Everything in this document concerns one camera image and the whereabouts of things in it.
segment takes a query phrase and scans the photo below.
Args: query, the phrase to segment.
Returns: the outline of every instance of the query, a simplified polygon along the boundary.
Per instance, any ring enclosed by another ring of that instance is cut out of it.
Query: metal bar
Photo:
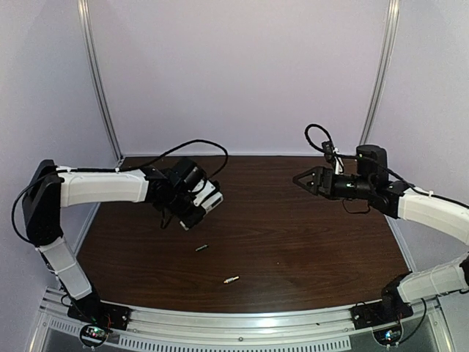
[[[100,68],[97,62],[95,42],[93,40],[93,32],[91,19],[89,17],[88,0],[78,0],[78,13],[80,15],[81,26],[84,33],[86,53],[88,55],[89,69],[91,71],[93,86],[95,88],[97,104],[100,107],[101,117],[103,118],[104,127],[108,135],[109,143],[116,161],[122,158],[119,142],[117,141],[116,131],[112,124],[109,107],[104,94],[103,80],[101,79]]]
[[[388,72],[389,63],[391,62],[391,55],[394,48],[394,41],[396,39],[398,22],[399,0],[390,0],[383,39],[383,47],[381,49],[380,63],[378,66],[376,80],[374,82],[372,99],[370,100],[365,125],[363,127],[363,132],[360,138],[360,144],[365,144],[368,142],[368,138],[372,130],[377,108],[380,104],[381,95],[384,89],[386,73]]]

